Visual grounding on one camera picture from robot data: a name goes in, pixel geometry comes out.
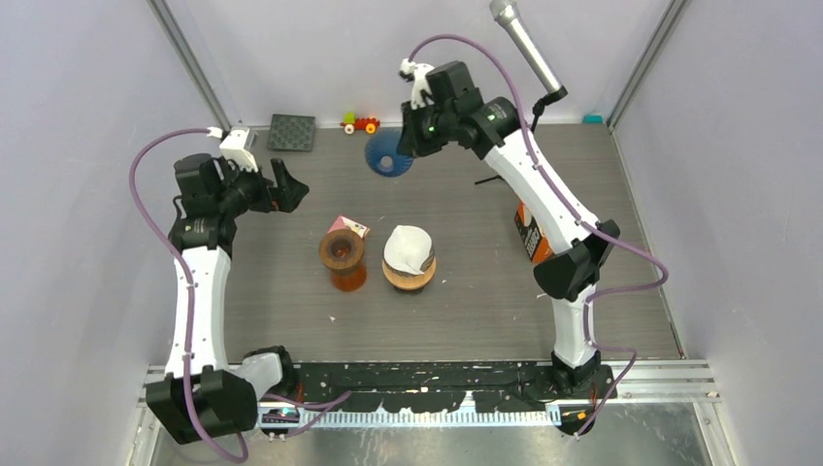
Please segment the amber glass carafe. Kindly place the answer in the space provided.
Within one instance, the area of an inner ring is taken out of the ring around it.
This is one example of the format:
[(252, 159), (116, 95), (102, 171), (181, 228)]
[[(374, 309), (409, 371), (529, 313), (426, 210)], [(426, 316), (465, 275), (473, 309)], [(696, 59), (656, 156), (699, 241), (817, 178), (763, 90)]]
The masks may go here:
[(351, 292), (360, 288), (367, 280), (367, 269), (363, 262), (360, 262), (350, 270), (332, 270), (330, 272), (332, 285), (343, 292)]

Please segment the white paper coffee filter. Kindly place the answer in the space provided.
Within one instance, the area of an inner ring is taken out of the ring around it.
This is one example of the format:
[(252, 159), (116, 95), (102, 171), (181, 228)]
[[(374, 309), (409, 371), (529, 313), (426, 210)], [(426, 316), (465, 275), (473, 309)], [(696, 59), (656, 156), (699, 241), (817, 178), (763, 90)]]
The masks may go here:
[(401, 276), (420, 276), (419, 266), (432, 247), (432, 238), (424, 229), (397, 225), (384, 245), (382, 258), (391, 270)]

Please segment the clear smoky glass dripper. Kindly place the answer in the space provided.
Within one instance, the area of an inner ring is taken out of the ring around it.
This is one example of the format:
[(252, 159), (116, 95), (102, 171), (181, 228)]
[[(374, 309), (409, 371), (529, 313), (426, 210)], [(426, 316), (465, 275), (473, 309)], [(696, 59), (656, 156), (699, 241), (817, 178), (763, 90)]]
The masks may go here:
[(425, 259), (421, 262), (421, 264), (419, 266), (419, 270), (420, 270), (422, 275), (425, 275), (425, 274), (428, 273), (428, 271), (433, 267), (433, 264), (434, 264), (435, 260), (436, 260), (435, 249), (430, 248), (430, 250), (428, 252), (428, 255), (425, 257)]

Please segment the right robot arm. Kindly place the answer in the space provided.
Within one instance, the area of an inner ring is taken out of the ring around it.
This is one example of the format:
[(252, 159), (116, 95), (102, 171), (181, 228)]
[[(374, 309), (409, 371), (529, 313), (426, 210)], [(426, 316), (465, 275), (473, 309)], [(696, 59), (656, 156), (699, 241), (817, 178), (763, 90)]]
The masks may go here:
[(401, 106), (397, 151), (418, 158), (450, 143), (471, 150), (509, 185), (547, 239), (551, 253), (533, 274), (554, 315), (549, 374), (560, 394), (580, 397), (601, 366), (599, 351), (585, 339), (592, 318), (583, 305), (613, 249), (602, 236), (619, 235), (618, 225), (579, 205), (522, 126), (517, 107), (505, 97), (484, 100), (464, 62), (434, 67), (405, 59), (399, 74), (411, 83), (411, 97)]

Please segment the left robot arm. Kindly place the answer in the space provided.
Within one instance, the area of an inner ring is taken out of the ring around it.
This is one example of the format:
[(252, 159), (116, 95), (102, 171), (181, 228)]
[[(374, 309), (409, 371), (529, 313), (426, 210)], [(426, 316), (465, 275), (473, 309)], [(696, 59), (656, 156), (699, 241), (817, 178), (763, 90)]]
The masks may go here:
[(279, 158), (274, 176), (244, 171), (226, 158), (189, 155), (174, 165), (180, 193), (168, 234), (178, 296), (171, 353), (161, 381), (147, 387), (146, 402), (180, 445), (240, 434), (255, 426), (258, 402), (289, 400), (298, 374), (282, 346), (255, 349), (237, 368), (225, 348), (225, 291), (236, 220), (247, 212), (293, 212), (309, 193)]

